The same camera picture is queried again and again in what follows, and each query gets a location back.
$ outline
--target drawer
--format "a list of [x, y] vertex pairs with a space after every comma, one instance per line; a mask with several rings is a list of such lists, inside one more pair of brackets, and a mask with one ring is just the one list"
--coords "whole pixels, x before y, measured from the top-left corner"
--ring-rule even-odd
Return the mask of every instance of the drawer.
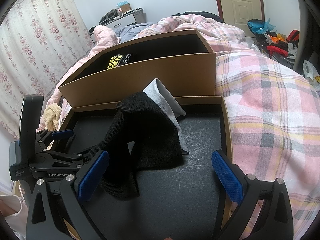
[[114, 22], [111, 22], [110, 24], [106, 25], [106, 27], [109, 27], [114, 30], [116, 28], [125, 27], [127, 25], [134, 24], [135, 22], [136, 22], [136, 19], [134, 18], [133, 14], [130, 14]]

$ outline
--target human hand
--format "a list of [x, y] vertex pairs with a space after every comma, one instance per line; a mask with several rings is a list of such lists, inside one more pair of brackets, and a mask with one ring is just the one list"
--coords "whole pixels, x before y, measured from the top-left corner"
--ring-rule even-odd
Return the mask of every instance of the human hand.
[[7, 206], [1, 199], [0, 199], [0, 212], [2, 213], [3, 217], [7, 217], [16, 213], [12, 208]]

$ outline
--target white sleeve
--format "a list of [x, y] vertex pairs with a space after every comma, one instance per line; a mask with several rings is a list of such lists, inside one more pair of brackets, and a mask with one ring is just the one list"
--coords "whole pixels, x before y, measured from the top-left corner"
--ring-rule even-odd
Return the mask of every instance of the white sleeve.
[[20, 240], [26, 239], [28, 208], [22, 198], [16, 195], [2, 195], [0, 199], [16, 213], [5, 217], [8, 225]]

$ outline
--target curtain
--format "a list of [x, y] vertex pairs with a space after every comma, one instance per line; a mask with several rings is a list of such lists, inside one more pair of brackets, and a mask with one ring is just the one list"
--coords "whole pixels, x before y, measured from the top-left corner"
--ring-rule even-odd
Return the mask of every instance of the curtain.
[[93, 46], [73, 0], [17, 0], [0, 26], [0, 123], [17, 139], [23, 96], [44, 96]]

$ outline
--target screw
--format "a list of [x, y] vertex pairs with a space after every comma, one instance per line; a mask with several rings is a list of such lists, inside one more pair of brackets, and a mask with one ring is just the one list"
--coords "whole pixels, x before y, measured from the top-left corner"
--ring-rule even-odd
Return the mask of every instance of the screw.
[[44, 183], [44, 179], [38, 179], [37, 184], [42, 185]]
[[254, 180], [256, 178], [256, 176], [254, 174], [251, 174], [251, 173], [247, 174], [247, 177], [248, 177], [249, 180]]
[[281, 179], [281, 178], [278, 178], [278, 179], [277, 179], [277, 182], [278, 182], [279, 184], [284, 184], [284, 180]]
[[72, 181], [74, 178], [75, 178], [75, 176], [73, 174], [69, 174], [66, 176], [67, 181]]

